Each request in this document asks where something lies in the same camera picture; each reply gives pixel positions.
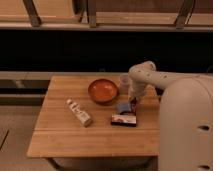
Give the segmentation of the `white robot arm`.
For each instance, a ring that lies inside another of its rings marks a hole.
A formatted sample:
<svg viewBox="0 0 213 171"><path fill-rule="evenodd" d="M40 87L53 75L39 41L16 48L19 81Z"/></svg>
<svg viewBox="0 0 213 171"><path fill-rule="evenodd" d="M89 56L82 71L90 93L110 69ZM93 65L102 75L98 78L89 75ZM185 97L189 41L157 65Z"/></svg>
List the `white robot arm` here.
<svg viewBox="0 0 213 171"><path fill-rule="evenodd" d="M132 66L129 95L163 91L159 106L158 171L213 171L213 75L161 72L151 61Z"/></svg>

